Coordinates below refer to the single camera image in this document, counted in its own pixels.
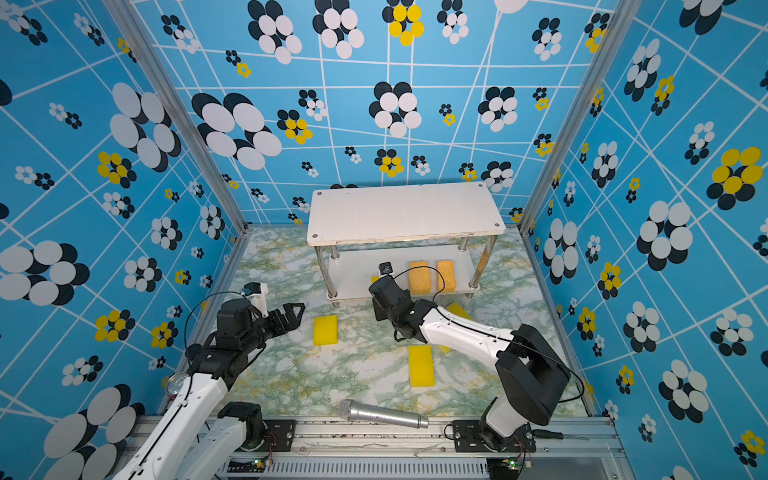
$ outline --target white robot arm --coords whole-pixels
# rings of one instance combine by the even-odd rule
[[[114,475],[115,480],[210,480],[232,452],[263,440],[261,408],[255,403],[229,402],[210,433],[189,452],[210,413],[260,351],[250,361],[249,354],[263,351],[268,339],[301,324],[303,303],[283,304],[284,313],[267,312],[266,284],[249,283],[243,291],[245,298],[221,306],[217,331],[197,349],[177,397],[147,441]]]
[[[386,264],[379,268],[386,271]],[[489,448],[504,449],[526,422],[549,423],[571,374],[536,328],[523,324],[517,330],[499,329],[456,316],[428,300],[413,302],[410,292],[390,275],[382,275],[369,292],[376,319],[392,322],[396,340],[415,338],[447,346],[496,368],[505,394],[488,407],[478,426]]]

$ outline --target white shelf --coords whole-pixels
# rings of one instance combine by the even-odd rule
[[[311,204],[310,247],[500,235],[506,228],[483,182],[316,190]]]
[[[388,248],[381,250],[350,250],[339,252],[339,258],[328,257],[328,270],[333,285],[336,287],[335,300],[370,298],[368,287],[371,277],[379,275],[379,264],[392,263],[395,275],[407,270],[411,262],[426,261],[431,267],[437,268],[438,260],[452,260],[456,290],[453,293],[477,292],[478,288],[469,288],[469,280],[475,273],[469,251],[460,251],[458,245],[432,245],[429,247]],[[438,274],[429,270],[432,277],[432,292],[425,297],[432,298],[437,291]],[[411,289],[409,276],[404,273],[396,280],[400,288]]]

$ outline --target floral pattern wall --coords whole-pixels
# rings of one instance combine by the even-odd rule
[[[131,4],[249,221],[483,180],[517,223],[617,0]]]
[[[0,478],[104,478],[237,231],[101,2],[0,20]]]
[[[637,478],[768,478],[767,26],[645,0],[522,232]]]

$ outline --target yellow sponge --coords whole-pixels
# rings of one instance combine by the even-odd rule
[[[408,363],[411,367],[411,387],[435,386],[435,366],[432,364],[431,346],[409,346]]]
[[[442,274],[442,278],[437,276],[437,291],[442,288],[442,279],[445,279],[445,290],[443,293],[450,293],[456,290],[456,278],[453,273],[453,262],[451,260],[438,260],[437,271]]]
[[[460,316],[462,318],[466,318],[466,319],[470,319],[470,320],[472,319],[472,317],[469,316],[469,314],[466,312],[466,310],[464,310],[462,308],[462,306],[459,305],[456,302],[451,303],[445,309],[448,310],[450,313],[453,313],[454,315],[458,315],[458,316]]]
[[[411,262],[410,268],[413,268],[414,266],[427,266],[427,262]],[[429,268],[417,268],[408,272],[412,295],[426,295],[432,291],[432,277],[429,275],[430,271]]]
[[[339,320],[336,315],[315,317],[315,345],[339,342]]]

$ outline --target microphone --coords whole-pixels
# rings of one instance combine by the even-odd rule
[[[352,399],[344,399],[339,404],[339,417],[353,422],[389,423],[425,429],[429,426],[429,419],[418,413],[399,412],[398,410],[384,409],[382,407],[366,405]]]

